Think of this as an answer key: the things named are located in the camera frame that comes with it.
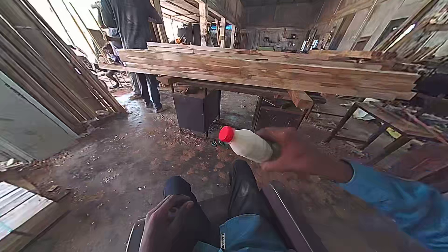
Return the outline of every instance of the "label on jeans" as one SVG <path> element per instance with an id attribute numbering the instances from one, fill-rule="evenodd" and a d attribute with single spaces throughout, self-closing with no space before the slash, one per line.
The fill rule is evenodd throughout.
<path id="1" fill-rule="evenodd" d="M 225 234 L 221 234 L 221 249 L 225 250 Z"/>

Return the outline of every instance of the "stack of lumber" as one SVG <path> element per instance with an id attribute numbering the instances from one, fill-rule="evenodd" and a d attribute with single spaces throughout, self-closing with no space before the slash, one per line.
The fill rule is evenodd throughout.
<path id="1" fill-rule="evenodd" d="M 97 110 L 124 111 L 26 0 L 3 1 L 0 14 L 0 71 L 71 130 L 85 132 Z"/>
<path id="2" fill-rule="evenodd" d="M 17 252 L 67 210 L 24 188 L 0 182 L 0 252 Z"/>
<path id="3" fill-rule="evenodd" d="M 409 100 L 418 74 L 330 61 L 328 54 L 297 54 L 149 43 L 122 49 L 128 71 L 286 90 Z"/>

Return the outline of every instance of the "blue sleeve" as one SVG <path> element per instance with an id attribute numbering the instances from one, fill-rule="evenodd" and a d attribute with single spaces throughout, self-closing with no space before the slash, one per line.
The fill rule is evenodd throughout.
<path id="1" fill-rule="evenodd" d="M 448 252 L 448 201 L 434 188 L 351 163 L 353 177 L 340 186 L 392 218 L 434 251 Z"/>

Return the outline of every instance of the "blue shirt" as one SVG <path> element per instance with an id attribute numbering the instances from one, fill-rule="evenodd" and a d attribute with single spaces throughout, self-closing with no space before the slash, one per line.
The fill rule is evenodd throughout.
<path id="1" fill-rule="evenodd" d="M 425 184 L 393 177 L 373 168 L 351 163 L 353 177 L 339 186 L 392 218 L 398 227 L 427 248 L 448 252 L 448 201 Z M 234 217 L 220 226 L 226 252 L 287 251 L 268 221 L 255 214 Z M 196 252 L 222 251 L 198 242 Z"/>

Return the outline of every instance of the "dark shirt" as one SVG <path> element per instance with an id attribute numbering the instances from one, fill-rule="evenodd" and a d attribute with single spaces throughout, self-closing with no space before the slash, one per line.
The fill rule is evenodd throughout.
<path id="1" fill-rule="evenodd" d="M 101 0 L 101 12 L 105 26 L 118 29 L 123 48 L 146 49 L 149 22 L 162 23 L 149 0 Z"/>

